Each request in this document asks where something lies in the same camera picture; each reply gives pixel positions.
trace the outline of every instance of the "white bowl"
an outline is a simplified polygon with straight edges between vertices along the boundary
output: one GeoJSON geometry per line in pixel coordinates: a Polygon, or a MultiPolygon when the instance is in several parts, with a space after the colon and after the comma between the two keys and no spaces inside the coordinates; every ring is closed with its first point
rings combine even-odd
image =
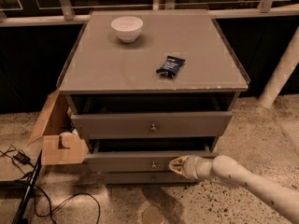
{"type": "Polygon", "coordinates": [[[137,17],[120,17],[114,20],[111,26],[121,41],[130,43],[140,36],[143,21],[137,17]]]}

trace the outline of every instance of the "dresser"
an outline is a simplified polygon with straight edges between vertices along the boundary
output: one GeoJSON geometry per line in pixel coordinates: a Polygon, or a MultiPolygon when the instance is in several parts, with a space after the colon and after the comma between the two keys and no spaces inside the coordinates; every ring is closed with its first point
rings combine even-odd
{"type": "Polygon", "coordinates": [[[248,78],[205,10],[94,11],[59,87],[89,146],[86,162],[107,184],[184,184],[168,169],[182,155],[213,158],[248,78]],[[111,22],[136,16],[123,43],[111,22]],[[156,74],[185,59],[174,78],[156,74]]]}

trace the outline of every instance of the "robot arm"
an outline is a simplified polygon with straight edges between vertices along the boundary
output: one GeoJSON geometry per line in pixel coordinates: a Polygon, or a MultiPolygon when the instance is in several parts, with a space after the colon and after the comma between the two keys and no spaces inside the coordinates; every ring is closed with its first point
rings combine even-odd
{"type": "Polygon", "coordinates": [[[227,156],[215,159],[183,156],[170,161],[170,170],[192,180],[209,180],[247,189],[292,223],[299,223],[299,192],[255,175],[227,156]]]}

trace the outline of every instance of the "concrete floor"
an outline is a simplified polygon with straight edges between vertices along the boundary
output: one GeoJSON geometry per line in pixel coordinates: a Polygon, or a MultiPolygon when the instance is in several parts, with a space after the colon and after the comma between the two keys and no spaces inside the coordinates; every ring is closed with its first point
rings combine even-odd
{"type": "MultiPolygon", "coordinates": [[[[280,96],[270,109],[258,105],[255,98],[240,98],[233,113],[217,152],[255,174],[299,191],[299,95],[280,96]]],[[[25,144],[37,115],[0,116],[0,150],[11,145],[27,150],[25,144]]],[[[16,169],[5,159],[0,159],[1,168],[16,169]]],[[[208,181],[185,187],[108,188],[83,163],[45,166],[37,184],[48,193],[53,206],[76,193],[91,194],[101,204],[100,223],[106,224],[290,223],[245,189],[228,189],[208,181]]],[[[37,212],[47,214],[46,199],[41,193],[36,197],[37,212]]],[[[11,223],[18,201],[1,194],[0,205],[0,223],[11,223]]],[[[78,196],[53,217],[57,223],[95,223],[97,214],[92,198],[78,196]]],[[[35,215],[33,199],[25,216],[29,223],[51,223],[49,217],[35,215]]]]}

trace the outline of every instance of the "cardboard box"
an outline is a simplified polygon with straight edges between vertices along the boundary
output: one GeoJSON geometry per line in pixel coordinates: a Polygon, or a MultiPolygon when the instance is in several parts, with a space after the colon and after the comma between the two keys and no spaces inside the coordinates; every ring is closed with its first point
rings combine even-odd
{"type": "Polygon", "coordinates": [[[77,134],[66,133],[70,119],[68,103],[59,91],[51,93],[28,140],[28,146],[42,138],[42,165],[82,163],[88,152],[84,140],[77,134]]]}

